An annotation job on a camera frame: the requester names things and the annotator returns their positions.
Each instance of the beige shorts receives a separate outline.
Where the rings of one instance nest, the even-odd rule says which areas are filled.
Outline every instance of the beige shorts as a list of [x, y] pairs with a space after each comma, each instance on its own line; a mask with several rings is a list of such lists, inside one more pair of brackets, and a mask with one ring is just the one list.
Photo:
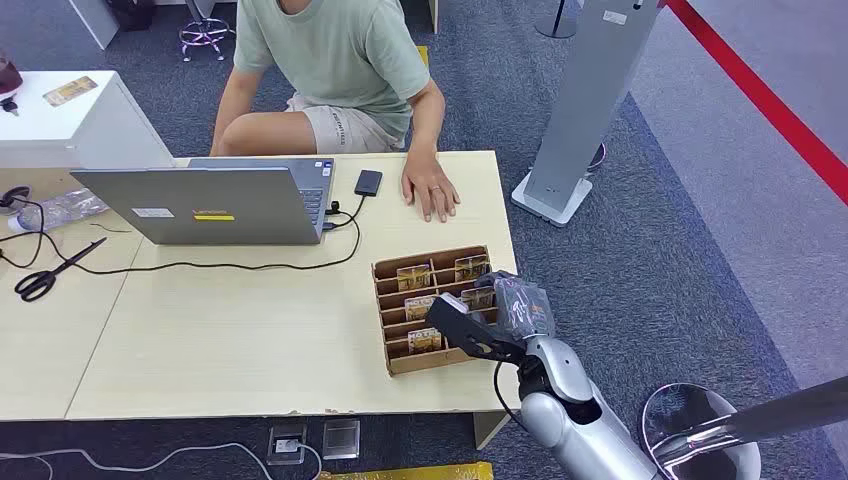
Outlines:
[[298, 93], [288, 105], [287, 112], [306, 114], [321, 155], [393, 152], [404, 147], [403, 138], [389, 135], [374, 119], [355, 108], [310, 106]]

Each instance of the red object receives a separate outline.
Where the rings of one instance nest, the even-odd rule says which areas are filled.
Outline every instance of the red object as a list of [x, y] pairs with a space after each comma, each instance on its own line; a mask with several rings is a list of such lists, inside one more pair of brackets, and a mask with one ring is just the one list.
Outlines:
[[15, 64], [0, 50], [0, 99], [17, 90], [21, 83], [23, 79]]
[[801, 155], [833, 192], [848, 205], [848, 166], [751, 70], [686, 0], [668, 0], [668, 6], [718, 62], [736, 86]]

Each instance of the man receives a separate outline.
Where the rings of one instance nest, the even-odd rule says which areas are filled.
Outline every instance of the man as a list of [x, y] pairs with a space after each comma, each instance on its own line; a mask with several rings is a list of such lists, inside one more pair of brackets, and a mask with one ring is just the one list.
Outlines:
[[[398, 0], [239, 0], [233, 63], [211, 155], [388, 152], [411, 117], [404, 200], [428, 222], [455, 215], [459, 195], [436, 160], [445, 99]], [[249, 113], [272, 63], [297, 93], [285, 112]]]

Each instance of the scissors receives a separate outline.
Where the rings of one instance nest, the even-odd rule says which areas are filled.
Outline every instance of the scissors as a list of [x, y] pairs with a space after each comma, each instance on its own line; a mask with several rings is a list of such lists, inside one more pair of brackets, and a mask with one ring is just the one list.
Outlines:
[[25, 302], [34, 302], [38, 300], [46, 295], [51, 288], [53, 288], [53, 284], [56, 283], [56, 275], [59, 275], [65, 270], [71, 268], [74, 264], [79, 262], [82, 257], [91, 253], [92, 250], [99, 247], [100, 244], [105, 241], [106, 237], [103, 237], [96, 242], [92, 242], [91, 245], [82, 249], [78, 254], [65, 260], [65, 262], [59, 265], [55, 270], [44, 270], [27, 275], [21, 279], [17, 285], [15, 285], [15, 293], [20, 295], [21, 300]]

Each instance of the office chair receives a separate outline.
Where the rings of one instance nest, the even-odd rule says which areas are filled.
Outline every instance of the office chair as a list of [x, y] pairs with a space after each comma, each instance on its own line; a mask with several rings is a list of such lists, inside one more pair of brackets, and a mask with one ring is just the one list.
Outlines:
[[227, 36], [227, 33], [235, 35], [236, 32], [223, 20], [205, 17], [197, 7], [195, 0], [186, 0], [186, 6], [191, 12], [193, 20], [180, 30], [183, 61], [191, 61], [191, 57], [187, 53], [188, 47], [203, 47], [206, 45], [211, 45], [215, 49], [219, 61], [224, 60], [224, 55], [217, 44]]

